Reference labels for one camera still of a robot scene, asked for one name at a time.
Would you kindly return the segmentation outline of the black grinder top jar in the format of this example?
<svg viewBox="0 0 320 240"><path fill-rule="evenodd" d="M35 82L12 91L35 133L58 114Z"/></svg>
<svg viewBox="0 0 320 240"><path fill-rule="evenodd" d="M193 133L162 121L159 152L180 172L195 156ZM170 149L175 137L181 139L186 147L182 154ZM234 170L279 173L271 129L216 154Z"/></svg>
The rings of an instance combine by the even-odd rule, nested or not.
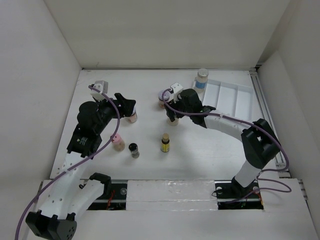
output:
<svg viewBox="0 0 320 240"><path fill-rule="evenodd" d="M171 120L169 117L167 118L167 123L170 126L177 126L179 124L179 119L178 118L174 118L174 120Z"/></svg>

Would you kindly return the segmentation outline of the red label spice jar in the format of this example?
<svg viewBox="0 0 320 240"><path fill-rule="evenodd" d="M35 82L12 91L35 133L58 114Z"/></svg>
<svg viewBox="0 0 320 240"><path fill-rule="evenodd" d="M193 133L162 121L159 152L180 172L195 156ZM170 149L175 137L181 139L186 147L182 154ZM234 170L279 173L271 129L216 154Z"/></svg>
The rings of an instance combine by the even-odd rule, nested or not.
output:
<svg viewBox="0 0 320 240"><path fill-rule="evenodd" d="M165 102L169 102L171 100L170 91L161 90L158 93L158 106L162 109L165 109Z"/></svg>
<svg viewBox="0 0 320 240"><path fill-rule="evenodd" d="M132 114L126 118L127 122L130 124L133 124L137 121L138 117L137 117L137 111L136 108L133 108Z"/></svg>

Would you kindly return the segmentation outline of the blue label silver lid jar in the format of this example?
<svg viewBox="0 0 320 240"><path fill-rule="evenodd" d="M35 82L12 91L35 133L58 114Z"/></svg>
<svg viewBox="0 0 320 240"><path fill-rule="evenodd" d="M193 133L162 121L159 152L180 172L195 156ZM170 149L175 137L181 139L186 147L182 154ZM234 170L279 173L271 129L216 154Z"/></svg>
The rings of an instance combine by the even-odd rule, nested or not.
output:
<svg viewBox="0 0 320 240"><path fill-rule="evenodd" d="M209 71L206 68L201 68L197 71L197 76L195 78L195 87L198 90L204 90L209 77Z"/></svg>

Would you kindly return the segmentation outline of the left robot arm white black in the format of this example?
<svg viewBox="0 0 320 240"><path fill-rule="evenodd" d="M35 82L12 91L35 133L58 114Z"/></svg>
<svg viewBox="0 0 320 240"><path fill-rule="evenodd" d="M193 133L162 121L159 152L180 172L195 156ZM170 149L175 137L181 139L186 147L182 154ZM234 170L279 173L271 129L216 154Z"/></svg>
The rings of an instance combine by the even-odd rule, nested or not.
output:
<svg viewBox="0 0 320 240"><path fill-rule="evenodd" d="M45 240L71 240L77 229L77 221L98 198L111 194L111 177L93 173L83 188L80 179L102 143L101 133L112 119L130 117L136 101L115 93L115 99L102 92L94 101L80 105L77 125L67 146L64 163L46 201L36 212L30 211L25 219L30 230Z"/></svg>

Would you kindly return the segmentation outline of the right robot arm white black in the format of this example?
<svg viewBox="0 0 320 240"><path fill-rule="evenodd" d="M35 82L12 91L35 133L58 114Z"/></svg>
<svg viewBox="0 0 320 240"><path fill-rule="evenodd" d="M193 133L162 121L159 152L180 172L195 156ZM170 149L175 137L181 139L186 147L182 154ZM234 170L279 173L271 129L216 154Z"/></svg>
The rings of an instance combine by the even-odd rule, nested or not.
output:
<svg viewBox="0 0 320 240"><path fill-rule="evenodd" d="M169 94L163 102L171 122L186 116L198 126L219 131L242 143L245 162L232 178L229 190L233 199L248 196L265 166L282 150L269 123L262 118L248 122L225 115L214 106L204 105L192 88L168 88L164 93Z"/></svg>

